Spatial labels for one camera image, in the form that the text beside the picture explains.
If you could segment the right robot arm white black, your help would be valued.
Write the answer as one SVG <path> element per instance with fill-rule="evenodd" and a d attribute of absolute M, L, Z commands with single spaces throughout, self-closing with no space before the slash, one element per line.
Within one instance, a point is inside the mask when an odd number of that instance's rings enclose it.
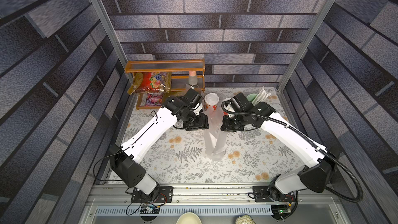
<path fill-rule="evenodd" d="M 266 102 L 253 105 L 239 93 L 221 104 L 226 113 L 222 131 L 236 132 L 251 125 L 276 137 L 292 150 L 303 162 L 303 166 L 287 174 L 275 176 L 267 187 L 266 197 L 280 202 L 285 195 L 309 189 L 322 193 L 335 170 L 335 162 L 326 157 L 328 150 L 290 125 L 276 109 Z"/>

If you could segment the clear plastic carrier bag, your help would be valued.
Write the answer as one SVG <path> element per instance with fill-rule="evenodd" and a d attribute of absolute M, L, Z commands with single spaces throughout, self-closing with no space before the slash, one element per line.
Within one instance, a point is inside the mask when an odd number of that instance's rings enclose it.
<path fill-rule="evenodd" d="M 202 94 L 202 88 L 199 87 L 199 85 L 190 85 L 190 84 L 185 84 L 185 90 L 184 94 L 186 94 L 190 89 L 195 90 L 199 94 Z"/>

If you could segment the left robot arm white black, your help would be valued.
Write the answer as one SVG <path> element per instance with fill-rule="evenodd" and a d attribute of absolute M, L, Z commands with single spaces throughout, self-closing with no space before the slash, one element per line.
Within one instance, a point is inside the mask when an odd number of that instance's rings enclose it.
<path fill-rule="evenodd" d="M 170 96 L 154 112 L 151 120 L 121 146 L 109 148 L 111 169 L 128 188 L 136 188 L 143 202 L 153 202 L 160 194 L 156 182 L 140 165 L 148 150 L 177 122 L 182 121 L 182 129 L 196 131 L 209 129 L 208 117 L 203 113 L 203 97 L 194 89 L 183 96 Z"/>

